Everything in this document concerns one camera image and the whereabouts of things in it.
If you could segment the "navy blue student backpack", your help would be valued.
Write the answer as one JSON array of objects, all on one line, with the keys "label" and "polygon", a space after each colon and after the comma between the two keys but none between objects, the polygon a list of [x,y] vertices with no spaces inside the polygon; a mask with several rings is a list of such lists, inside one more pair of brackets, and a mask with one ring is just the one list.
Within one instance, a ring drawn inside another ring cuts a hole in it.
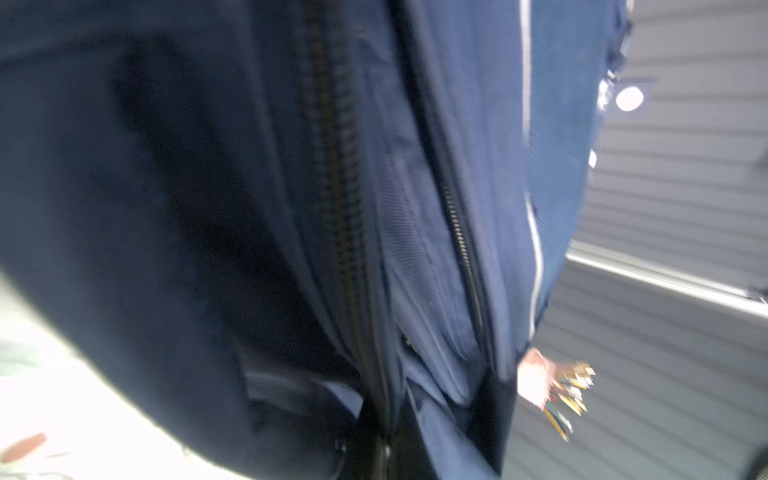
[{"label": "navy blue student backpack", "polygon": [[5,1],[1,275],[252,479],[498,479],[630,1]]}]

